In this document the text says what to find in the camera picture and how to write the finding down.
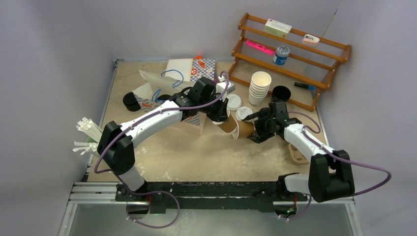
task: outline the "wall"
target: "wall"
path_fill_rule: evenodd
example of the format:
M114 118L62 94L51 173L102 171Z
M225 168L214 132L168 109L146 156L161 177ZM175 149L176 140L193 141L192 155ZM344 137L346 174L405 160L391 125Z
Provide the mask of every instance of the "wall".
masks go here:
M98 121L112 57L80 0L2 0L0 7L0 228L57 235L86 158L75 124Z
M341 0L84 0L115 58L231 59L245 12L322 35Z
M319 104L330 144L392 171L355 197L364 235L414 235L417 206L417 15L414 0L343 0L325 37L352 45ZM385 178L354 168L357 190Z

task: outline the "table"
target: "table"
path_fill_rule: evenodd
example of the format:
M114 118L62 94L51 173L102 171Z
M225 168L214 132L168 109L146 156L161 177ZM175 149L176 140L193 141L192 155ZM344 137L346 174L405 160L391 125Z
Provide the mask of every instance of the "table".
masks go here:
M102 126L110 121L116 123L135 119L143 112L130 112L122 103L123 96L143 85L145 80L139 70L161 73L165 70L166 61L159 62L120 62L110 93ZM229 70L232 62L217 62L216 72ZM251 75L258 70L250 64L240 63L234 75L241 79L250 80ZM282 77L271 73L274 83L279 83ZM242 105L248 104L248 87L236 84L233 92L242 98ZM258 109L268 105L267 97ZM298 111L308 114L315 120L317 112L309 112L293 104L287 104L288 111ZM307 118L291 114L304 124L314 128L314 124ZM325 142L323 133L315 135ZM135 149L135 166L147 181L276 181L278 176L300 172L307 174L308 165L296 166L289 158L288 143L279 136L275 136L261 144L249 139L234 140L207 120L201 136L165 128L143 141ZM92 168L97 158L92 161ZM99 169L107 165L102 162ZM89 173L88 181L117 182L111 173Z

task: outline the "wooden rack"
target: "wooden rack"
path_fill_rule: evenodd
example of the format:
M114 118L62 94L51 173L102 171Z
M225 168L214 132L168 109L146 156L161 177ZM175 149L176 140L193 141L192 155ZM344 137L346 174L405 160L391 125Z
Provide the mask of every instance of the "wooden rack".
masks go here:
M281 74L287 75L287 76L289 76L289 77L291 77L293 79L296 79L298 81L301 81L303 83L306 83L306 84L309 84L309 85L312 85L312 86L315 86L316 87L316 89L315 89L316 91L315 91L315 94L314 94L314 97L313 97L313 103L311 105L303 104L301 102L298 102L298 101L295 101L295 100L292 100L292 99L289 100L289 102L291 102L291 103L293 103L293 104L295 104L297 106L300 106L300 107L302 107L302 108L304 108L306 110L309 110L309 111L313 111L316 108L316 106L317 106L317 102L319 100L320 94L324 90L327 90L327 89L330 88L330 85L331 85L331 82L333 80L333 77L334 77L334 74L336 72L336 69L341 64L344 64L345 62L347 62L347 60L349 59L349 55L351 53L351 48L352 47L350 45L344 45L344 44L341 44L341 43L338 43L338 42L334 42L334 41L331 41L331 40L328 40L328 39L325 39L325 38L316 36L316 37L318 37L320 39L320 43L325 43L325 44L328 44L328 45L331 45L331 46L334 46L334 47L337 47L337 48L340 48L340 49L343 50L343 53L342 53L341 56L336 56L336 55L333 55L333 54L330 54L330 53L327 53L327 52L318 50L316 48L312 48L312 47L306 46L304 44L301 44L301 43L297 43L297 42L288 40L286 38L281 38L281 37L275 36L273 34L266 33L266 32L263 32L261 30L248 27L246 25L246 23L247 23L248 20L255 21L255 22L258 22L258 23L261 23L261 24L265 24L267 22L267 20L265 20L265 19L262 19L262 18L259 18L259 17L256 17L256 16L251 16L248 13L246 13L243 16L243 18L240 20L238 29L241 30L241 34L240 34L240 39L239 39L238 43L236 44L236 46L233 48L233 51L232 51L232 56L235 57L235 61L234 61L233 65L232 65L232 67L229 70L230 79L233 80L233 81L235 81L235 82L237 82L237 83L241 83L243 85L246 85L246 86L249 86L250 85L249 82L244 81L244 80L241 80L241 79L238 79L238 78L232 76L232 73L233 73L234 69L236 68L236 66L237 66L237 64L238 64L238 62L240 60L244 60L244 61L247 61L249 63L255 64L257 66L263 67L265 69L268 69L268 70L271 70L271 71L274 71L274 72L277 72L277 73L281 73ZM246 56L246 55L242 54L241 53L241 50L242 50L242 47L243 47L243 43L246 40L248 40L248 38L245 37L246 31L253 32L253 33L256 33L256 34L260 34L262 36L265 36L265 37L268 37L268 38L272 38L272 39L281 41L283 43L287 43L287 44L292 45L292 46L295 46L295 47L302 48L302 49L307 50L307 51L310 51L312 53L316 53L316 54L319 54L319 55L322 55L322 56L325 56L325 57L334 59L335 62L334 62L334 64L332 66L328 66L328 65L324 65L322 63L316 62L314 60L307 59L307 58L304 58L304 57L295 55L293 53L290 53L290 55L289 55L290 58L300 60L300 61L305 62L307 64L310 64L310 65L313 65L313 66L317 66L317 67L320 67L320 68L325 69L325 70L328 71L327 74L324 76L324 78L323 78L323 80L321 82L316 81L316 80L313 80L313 79L308 78L306 76L299 75L299 74L297 74L295 72L292 72L292 71L283 69L283 68L279 67L278 65L271 65L271 64L268 64L268 63L263 62L261 60L257 60L255 58L252 58L252 57L249 57L249 56ZM290 33L294 33L294 34L297 34L297 35L300 35L300 36L303 36L303 37L304 37L304 35L307 34L306 32L297 30L295 28L292 28L291 31L290 31ZM252 39L249 39L249 40L252 41L252 42L254 42L254 43L260 44L260 45L262 45L262 46L264 46L264 47L266 47L266 48L268 48L270 50L275 51L275 49L276 49L275 47L272 47L272 46L263 44L261 42L254 41Z

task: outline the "blue container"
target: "blue container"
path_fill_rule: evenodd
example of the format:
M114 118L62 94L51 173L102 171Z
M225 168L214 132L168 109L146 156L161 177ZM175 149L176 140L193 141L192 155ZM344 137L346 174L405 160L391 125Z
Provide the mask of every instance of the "blue container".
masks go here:
M277 65L283 65L289 55L290 49L287 46L279 46L276 49L274 56L272 56L272 61Z

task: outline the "black cup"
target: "black cup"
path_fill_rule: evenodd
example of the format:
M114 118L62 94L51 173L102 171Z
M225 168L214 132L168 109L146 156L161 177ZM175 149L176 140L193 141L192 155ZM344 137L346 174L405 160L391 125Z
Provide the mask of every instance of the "black cup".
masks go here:
M291 91L287 87L279 85L279 86L274 87L271 95L272 95L271 102L278 102L278 101L286 102L290 100Z

